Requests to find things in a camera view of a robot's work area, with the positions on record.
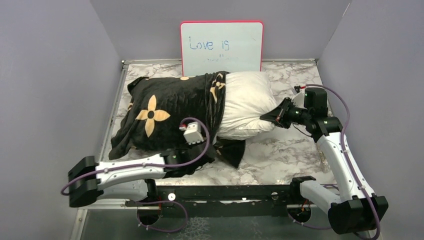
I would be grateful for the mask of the white pillow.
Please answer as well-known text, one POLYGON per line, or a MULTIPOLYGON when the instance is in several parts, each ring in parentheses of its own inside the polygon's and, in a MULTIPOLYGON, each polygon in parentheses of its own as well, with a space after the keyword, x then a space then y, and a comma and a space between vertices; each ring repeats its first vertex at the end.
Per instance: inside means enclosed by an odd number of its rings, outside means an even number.
POLYGON ((224 111, 217 136, 228 140, 247 140, 274 130, 275 125, 260 117, 277 107, 269 74, 241 71, 225 77, 224 111))

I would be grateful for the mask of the black floral plush pillowcase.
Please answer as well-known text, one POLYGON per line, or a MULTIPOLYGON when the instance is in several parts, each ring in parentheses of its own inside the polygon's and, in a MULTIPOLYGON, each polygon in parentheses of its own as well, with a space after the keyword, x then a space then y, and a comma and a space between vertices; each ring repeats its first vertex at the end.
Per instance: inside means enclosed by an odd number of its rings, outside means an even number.
POLYGON ((132 147, 144 152, 186 148, 179 130, 181 121, 196 118, 205 124, 214 151, 221 161, 238 168, 243 158, 244 140, 218 136, 226 99, 226 71, 189 77, 139 77, 127 85, 131 96, 120 128, 111 138, 110 160, 120 159, 132 147))

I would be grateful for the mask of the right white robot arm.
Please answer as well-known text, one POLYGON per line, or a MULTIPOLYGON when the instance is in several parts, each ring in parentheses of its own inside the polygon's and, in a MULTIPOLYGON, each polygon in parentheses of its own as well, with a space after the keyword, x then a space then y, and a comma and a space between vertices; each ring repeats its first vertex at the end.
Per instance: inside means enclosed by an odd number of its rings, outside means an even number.
POLYGON ((346 139, 347 120, 328 114, 328 92, 339 94, 319 84, 296 86, 303 100, 299 107, 286 97, 276 108, 260 116, 276 127, 289 129, 301 125, 324 154, 334 175, 339 194, 335 194, 312 176, 295 177, 288 190, 289 199, 296 203, 315 204, 326 213, 330 229, 336 234, 355 234, 374 231, 373 240, 381 236, 381 220, 389 203, 378 196, 361 173, 346 139))

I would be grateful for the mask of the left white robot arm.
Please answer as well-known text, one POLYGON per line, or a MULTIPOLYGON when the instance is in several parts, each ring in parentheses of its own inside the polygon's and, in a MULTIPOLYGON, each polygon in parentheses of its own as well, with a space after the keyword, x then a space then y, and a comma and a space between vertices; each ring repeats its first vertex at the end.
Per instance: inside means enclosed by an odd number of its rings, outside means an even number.
POLYGON ((68 171, 68 183, 60 193, 68 197, 71 208, 86 207, 104 199, 141 201, 149 206, 157 200, 157 191, 149 184, 192 175, 216 156, 214 146, 206 142, 120 162, 97 162, 94 156, 86 156, 68 171))

